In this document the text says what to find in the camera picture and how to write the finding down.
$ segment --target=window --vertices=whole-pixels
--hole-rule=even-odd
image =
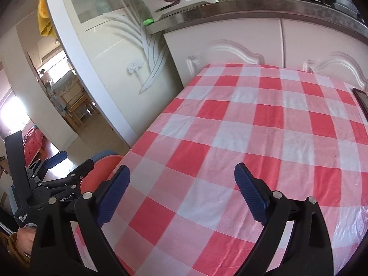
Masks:
[[[43,69],[49,73],[53,83],[56,83],[72,68],[69,66],[68,57],[65,52],[61,51],[42,65],[38,71],[41,72]]]
[[[0,119],[7,127],[7,133],[10,134],[22,131],[30,121],[23,103],[14,95],[1,107]]]

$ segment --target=white square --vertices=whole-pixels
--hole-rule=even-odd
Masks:
[[[104,233],[111,248],[115,248],[115,245],[121,239],[125,229],[128,227],[122,218],[118,214],[114,214],[111,221],[102,226],[102,232]]]
[[[331,240],[332,248],[347,247],[361,242],[367,231],[367,210],[367,206],[340,207],[339,221]]]
[[[225,67],[223,66],[215,66],[215,67],[209,67],[205,73],[204,76],[221,76],[223,70]]]
[[[137,276],[186,276],[190,267],[154,248],[139,267]]]
[[[335,88],[335,86],[333,85],[329,77],[321,76],[321,75],[314,75],[314,76],[316,77],[317,83],[319,85],[330,87],[330,88]]]
[[[330,110],[331,116],[335,116],[335,117],[339,117],[343,119],[349,119],[347,116],[344,104],[341,101],[331,100],[327,98],[326,103],[327,103],[328,109]]]
[[[280,78],[283,80],[300,81],[298,72],[290,69],[280,68]]]
[[[261,67],[260,66],[243,66],[240,72],[240,76],[260,77]]]
[[[238,103],[256,104],[258,98],[258,88],[251,87],[236,87],[231,101]]]
[[[187,100],[205,100],[213,86],[194,86],[189,92]]]
[[[222,121],[212,142],[213,147],[245,153],[252,133],[252,125]]]
[[[305,94],[299,92],[283,91],[284,108],[308,111]]]
[[[282,159],[284,161],[314,165],[313,135],[284,130]]]
[[[360,158],[356,142],[337,140],[337,143],[339,145],[341,169],[360,172]]]
[[[130,184],[145,196],[151,191],[161,176],[165,166],[143,158],[130,175]]]
[[[165,126],[160,131],[160,135],[183,139],[195,117],[172,114]]]
[[[232,191],[233,189],[196,178],[177,214],[215,230]]]

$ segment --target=red and white tablecloth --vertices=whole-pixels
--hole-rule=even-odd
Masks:
[[[270,66],[207,66],[121,162],[131,183],[103,231],[130,274],[233,276],[262,230],[235,184],[239,162],[288,198],[317,198],[337,273],[368,228],[368,122],[351,88]]]

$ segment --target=blue rubber fingertip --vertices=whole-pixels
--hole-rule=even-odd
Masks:
[[[241,164],[238,164],[235,167],[234,177],[254,220],[265,226],[268,223],[267,202],[253,183],[253,176],[249,176]]]
[[[112,184],[99,203],[97,224],[100,227],[102,227],[103,224],[110,222],[129,183],[130,170],[128,167],[124,167],[120,171],[119,175],[113,179]]]

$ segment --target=silver bolt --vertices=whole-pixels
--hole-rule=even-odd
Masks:
[[[277,198],[277,199],[281,199],[282,193],[279,192],[279,191],[275,191],[275,192],[272,193],[272,196]]]
[[[83,194],[83,199],[90,199],[92,197],[92,193],[91,192],[86,192]]]
[[[49,199],[49,204],[54,204],[57,201],[57,199],[55,197],[51,197]]]
[[[312,204],[316,204],[317,203],[317,199],[315,199],[313,196],[309,197],[308,200]]]

